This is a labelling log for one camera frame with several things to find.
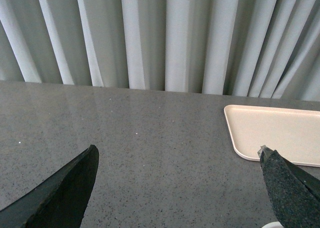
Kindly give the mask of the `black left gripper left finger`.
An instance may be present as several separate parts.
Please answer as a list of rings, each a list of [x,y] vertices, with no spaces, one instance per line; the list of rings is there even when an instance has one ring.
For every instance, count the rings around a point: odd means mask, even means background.
[[[1,227],[80,227],[95,184],[99,151],[91,145],[0,212]]]

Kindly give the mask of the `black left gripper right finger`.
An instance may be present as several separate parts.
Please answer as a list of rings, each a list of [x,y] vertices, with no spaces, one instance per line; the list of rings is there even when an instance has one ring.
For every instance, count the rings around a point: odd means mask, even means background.
[[[273,212],[282,227],[320,226],[320,180],[263,145],[257,152]]]

